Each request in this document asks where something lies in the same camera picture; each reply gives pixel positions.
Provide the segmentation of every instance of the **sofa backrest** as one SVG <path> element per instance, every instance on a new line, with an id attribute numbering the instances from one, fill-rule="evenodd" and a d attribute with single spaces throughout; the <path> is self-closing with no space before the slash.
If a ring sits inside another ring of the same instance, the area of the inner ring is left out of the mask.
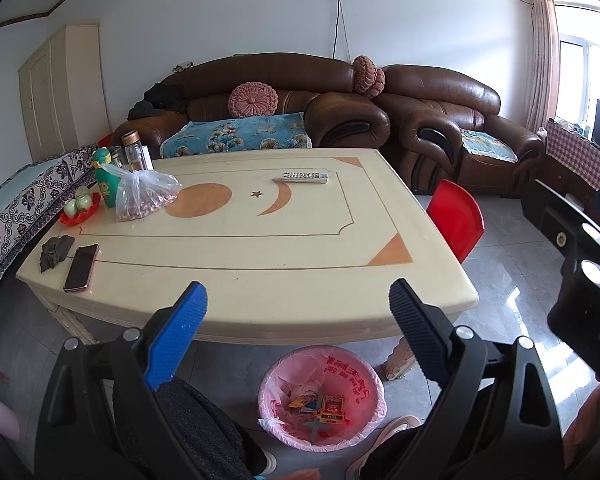
<path id="1" fill-rule="evenodd" d="M 192 121 L 230 118 L 229 94 L 248 81 L 266 83 L 278 94 L 277 114 L 304 112 L 325 92 L 352 92 L 353 67 L 344 61 L 288 52 L 248 54 L 209 61 L 168 76 L 164 84 L 181 84 L 191 99 Z"/>
<path id="2" fill-rule="evenodd" d="M 423 101 L 447 114 L 460 128 L 481 131 L 484 115 L 497 115 L 500 96 L 479 81 L 446 68 L 389 65 L 384 92 Z"/>

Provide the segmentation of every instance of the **person's hand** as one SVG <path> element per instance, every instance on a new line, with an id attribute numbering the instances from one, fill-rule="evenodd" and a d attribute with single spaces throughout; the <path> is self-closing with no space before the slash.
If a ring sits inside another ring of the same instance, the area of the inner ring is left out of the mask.
<path id="1" fill-rule="evenodd" d="M 320 480 L 320 470 L 302 469 L 290 475 L 276 477 L 274 480 Z"/>
<path id="2" fill-rule="evenodd" d="M 564 468 L 568 468 L 576 458 L 578 447 L 587 441 L 593 430 L 600 402 L 600 384 L 589 394 L 562 438 L 564 447 Z"/>

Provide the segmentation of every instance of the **sofa armrest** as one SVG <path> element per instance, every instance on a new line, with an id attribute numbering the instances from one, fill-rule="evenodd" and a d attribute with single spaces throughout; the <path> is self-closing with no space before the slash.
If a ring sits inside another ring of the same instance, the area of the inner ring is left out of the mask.
<path id="1" fill-rule="evenodd" d="M 366 97 L 327 92 L 304 111 L 314 148 L 379 148 L 389 138 L 389 117 Z"/>
<path id="2" fill-rule="evenodd" d="M 519 163 L 525 158 L 536 157 L 544 153 L 544 142 L 538 134 L 504 117 L 486 115 L 484 131 L 509 146 L 518 157 Z"/>
<path id="3" fill-rule="evenodd" d="M 111 137 L 113 144 L 120 144 L 122 136 L 137 130 L 140 141 L 149 148 L 152 158 L 160 158 L 160 145 L 169 137 L 177 134 L 189 122 L 185 114 L 166 110 L 160 116 L 145 117 L 133 121 L 125 121 L 116 128 Z"/>
<path id="4" fill-rule="evenodd" d="M 380 94 L 374 103 L 388 113 L 394 140 L 412 152 L 437 161 L 454 174 L 461 155 L 462 133 L 446 114 L 422 101 L 396 94 Z"/>

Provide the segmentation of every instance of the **beige curtain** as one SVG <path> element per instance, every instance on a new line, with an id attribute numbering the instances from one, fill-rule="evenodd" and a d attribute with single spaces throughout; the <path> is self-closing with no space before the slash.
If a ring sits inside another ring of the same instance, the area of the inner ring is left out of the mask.
<path id="1" fill-rule="evenodd" d="M 534 0 L 534 29 L 526 127 L 535 132 L 555 116 L 560 78 L 560 37 L 554 0 Z"/>

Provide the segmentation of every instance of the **cream-colored table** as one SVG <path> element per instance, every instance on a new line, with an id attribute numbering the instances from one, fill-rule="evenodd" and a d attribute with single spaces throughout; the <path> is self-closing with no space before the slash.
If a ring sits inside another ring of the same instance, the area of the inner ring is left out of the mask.
<path id="1" fill-rule="evenodd" d="M 184 186 L 165 210 L 115 222 L 104 207 L 73 228 L 56 224 L 17 273 L 85 342 L 72 312 L 143 326 L 193 280 L 208 291 L 197 339 L 312 344 L 400 333 L 389 286 L 404 277 L 451 318 L 478 294 L 420 204 L 376 150 L 313 149 L 160 160 Z M 285 170 L 327 171 L 327 184 L 285 184 Z M 40 273 L 55 235 L 69 257 Z M 90 290 L 62 290 L 75 249 L 99 244 Z"/>

